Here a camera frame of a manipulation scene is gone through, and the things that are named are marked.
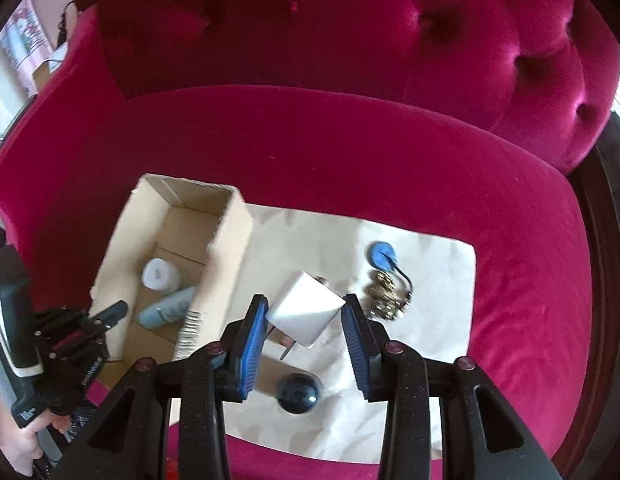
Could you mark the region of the person left hand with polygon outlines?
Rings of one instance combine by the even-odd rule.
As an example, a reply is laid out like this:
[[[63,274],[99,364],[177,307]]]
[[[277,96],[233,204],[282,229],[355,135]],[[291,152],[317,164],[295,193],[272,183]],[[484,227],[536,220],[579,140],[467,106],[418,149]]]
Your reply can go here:
[[[37,433],[52,426],[64,434],[70,428],[69,416],[60,416],[44,411],[25,428],[19,428],[11,410],[0,401],[0,450],[13,470],[25,477],[31,477],[33,462],[43,456]]]

